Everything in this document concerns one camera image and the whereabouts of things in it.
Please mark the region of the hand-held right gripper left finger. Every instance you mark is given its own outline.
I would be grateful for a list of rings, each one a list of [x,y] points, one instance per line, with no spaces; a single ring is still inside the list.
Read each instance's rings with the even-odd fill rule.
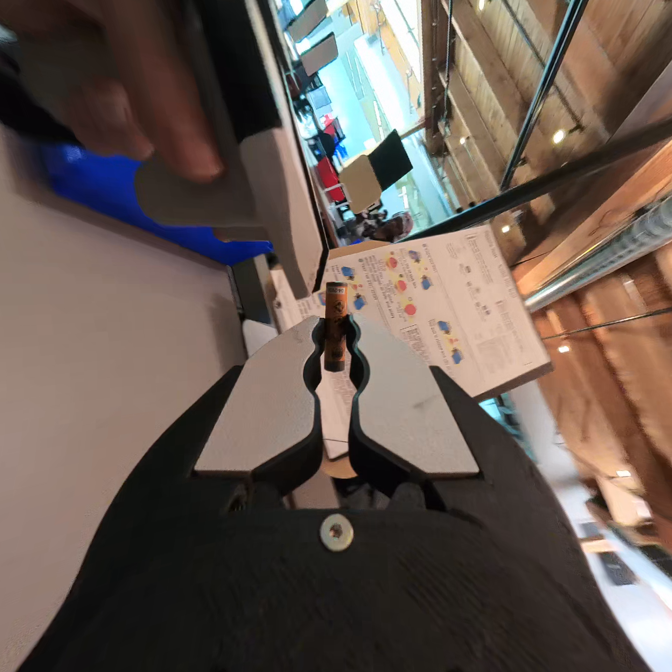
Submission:
[[[309,316],[277,335],[243,366],[200,454],[198,476],[265,483],[288,494],[323,459],[323,320]]]

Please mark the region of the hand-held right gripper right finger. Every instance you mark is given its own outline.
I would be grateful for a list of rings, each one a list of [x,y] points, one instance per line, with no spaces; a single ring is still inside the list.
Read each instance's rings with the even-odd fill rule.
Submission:
[[[350,315],[348,347],[356,388],[349,461],[359,476],[391,497],[404,483],[425,490],[480,473],[432,368],[411,346]]]

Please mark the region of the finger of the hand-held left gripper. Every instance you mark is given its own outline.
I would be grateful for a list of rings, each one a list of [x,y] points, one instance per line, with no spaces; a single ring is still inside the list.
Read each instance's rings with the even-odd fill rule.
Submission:
[[[294,297],[308,298],[321,287],[329,248],[296,136],[285,126],[264,130],[241,142],[240,155],[257,220]]]

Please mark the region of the orange battery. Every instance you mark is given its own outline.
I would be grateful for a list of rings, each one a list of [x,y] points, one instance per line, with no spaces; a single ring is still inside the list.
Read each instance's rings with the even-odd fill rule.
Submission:
[[[345,369],[348,327],[348,285],[330,281],[325,288],[324,369],[338,373]]]

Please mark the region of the blue plastic bin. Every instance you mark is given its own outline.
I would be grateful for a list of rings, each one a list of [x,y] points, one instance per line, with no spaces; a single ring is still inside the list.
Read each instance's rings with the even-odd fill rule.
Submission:
[[[134,189],[138,161],[98,156],[75,145],[39,147],[52,190],[66,200],[223,265],[233,266],[273,253],[272,244],[266,240],[224,242],[206,226],[165,226],[147,217]]]

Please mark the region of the person's left hand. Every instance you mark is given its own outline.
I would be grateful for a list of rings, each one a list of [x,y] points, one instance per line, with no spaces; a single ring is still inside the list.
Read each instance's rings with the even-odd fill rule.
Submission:
[[[89,24],[103,29],[118,71],[65,100],[65,124],[87,149],[144,161],[158,153],[198,183],[225,166],[178,46],[167,1],[2,1],[1,25],[43,38]]]

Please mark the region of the red plastic bin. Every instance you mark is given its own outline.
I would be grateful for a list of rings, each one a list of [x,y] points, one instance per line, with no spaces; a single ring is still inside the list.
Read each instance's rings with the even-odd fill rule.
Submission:
[[[339,174],[336,172],[334,165],[328,156],[322,156],[318,160],[316,172],[323,192],[330,202],[342,204],[347,201],[345,192],[342,187],[340,187]]]

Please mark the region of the beige board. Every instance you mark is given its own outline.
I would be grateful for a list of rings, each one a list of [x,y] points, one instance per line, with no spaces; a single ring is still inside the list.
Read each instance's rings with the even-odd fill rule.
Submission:
[[[354,214],[360,214],[380,201],[382,188],[369,155],[362,153],[351,159],[344,165],[339,177],[341,189]]]

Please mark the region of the printed instruction sheet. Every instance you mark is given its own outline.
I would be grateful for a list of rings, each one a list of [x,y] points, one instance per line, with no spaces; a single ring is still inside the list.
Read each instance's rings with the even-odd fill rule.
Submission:
[[[284,271],[271,271],[281,332],[324,317],[326,283],[348,286],[348,313],[370,381],[356,392],[346,370],[318,386],[329,459],[346,450],[350,420],[388,449],[418,440],[438,463],[439,392],[429,366],[443,370],[475,401],[492,399],[552,371],[550,356],[524,306],[489,225],[395,244],[367,242],[332,251],[320,289],[296,299]]]

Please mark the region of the black foam panel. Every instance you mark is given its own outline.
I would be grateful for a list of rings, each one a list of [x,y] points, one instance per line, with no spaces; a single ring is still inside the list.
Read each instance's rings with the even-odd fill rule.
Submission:
[[[368,160],[381,191],[386,191],[413,169],[403,139],[394,129],[368,154]]]

